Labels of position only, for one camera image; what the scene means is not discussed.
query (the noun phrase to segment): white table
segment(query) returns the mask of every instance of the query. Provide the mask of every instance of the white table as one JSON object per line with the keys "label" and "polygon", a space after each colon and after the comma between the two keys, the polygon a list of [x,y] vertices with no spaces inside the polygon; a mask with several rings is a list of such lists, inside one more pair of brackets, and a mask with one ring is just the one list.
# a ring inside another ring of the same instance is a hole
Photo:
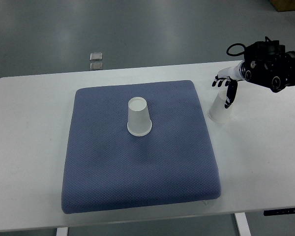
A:
{"label": "white table", "polygon": [[[220,69],[239,61],[0,79],[0,231],[81,226],[295,207],[295,87],[279,93],[239,82],[232,118],[207,112]],[[203,202],[66,215],[62,175],[76,90],[159,81],[194,82],[222,195]]]}

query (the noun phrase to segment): white paper cup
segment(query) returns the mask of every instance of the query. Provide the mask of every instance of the white paper cup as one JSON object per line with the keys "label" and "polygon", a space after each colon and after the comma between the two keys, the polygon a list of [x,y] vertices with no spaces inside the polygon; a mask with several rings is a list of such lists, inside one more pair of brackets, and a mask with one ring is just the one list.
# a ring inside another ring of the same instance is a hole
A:
{"label": "white paper cup", "polygon": [[152,129],[147,101],[142,97],[131,98],[128,102],[128,131],[134,136],[144,136]]}
{"label": "white paper cup", "polygon": [[226,123],[231,118],[232,107],[225,108],[227,89],[222,89],[218,92],[210,110],[208,111],[208,116],[212,121],[218,123]]}

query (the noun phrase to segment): blue cushion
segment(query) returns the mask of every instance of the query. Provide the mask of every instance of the blue cushion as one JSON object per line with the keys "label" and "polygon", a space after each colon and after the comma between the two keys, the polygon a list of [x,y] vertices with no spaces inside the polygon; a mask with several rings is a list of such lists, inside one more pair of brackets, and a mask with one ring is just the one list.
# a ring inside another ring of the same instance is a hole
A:
{"label": "blue cushion", "polygon": [[[128,101],[147,101],[152,130],[127,130]],[[63,174],[64,213],[218,198],[218,169],[191,81],[76,92]]]}

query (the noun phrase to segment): upside-down cup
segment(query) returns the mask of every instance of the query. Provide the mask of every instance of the upside-down cup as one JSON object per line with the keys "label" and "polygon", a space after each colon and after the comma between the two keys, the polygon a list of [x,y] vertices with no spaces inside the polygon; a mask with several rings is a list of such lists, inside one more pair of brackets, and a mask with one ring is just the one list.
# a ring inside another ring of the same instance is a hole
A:
{"label": "upside-down cup", "polygon": [[134,136],[144,136],[152,129],[147,101],[142,97],[133,97],[128,102],[128,131]]}
{"label": "upside-down cup", "polygon": [[225,108],[227,89],[222,89],[218,92],[209,112],[208,116],[212,121],[217,123],[226,123],[231,118],[232,107]]}

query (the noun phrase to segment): black cable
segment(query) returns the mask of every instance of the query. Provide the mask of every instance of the black cable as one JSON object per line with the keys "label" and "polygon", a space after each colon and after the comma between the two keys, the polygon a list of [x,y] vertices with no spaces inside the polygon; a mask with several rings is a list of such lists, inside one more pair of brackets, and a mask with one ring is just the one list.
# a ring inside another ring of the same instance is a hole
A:
{"label": "black cable", "polygon": [[[241,53],[237,53],[237,54],[231,54],[231,53],[229,52],[229,50],[230,50],[232,47],[234,47],[234,46],[241,46],[241,47],[244,48],[244,51],[242,51]],[[232,44],[231,46],[228,47],[228,49],[226,50],[226,54],[229,55],[229,56],[231,56],[231,57],[237,57],[237,56],[243,55],[244,52],[245,52],[245,49],[246,49],[246,46],[243,45],[242,43],[234,43],[234,44]]]}

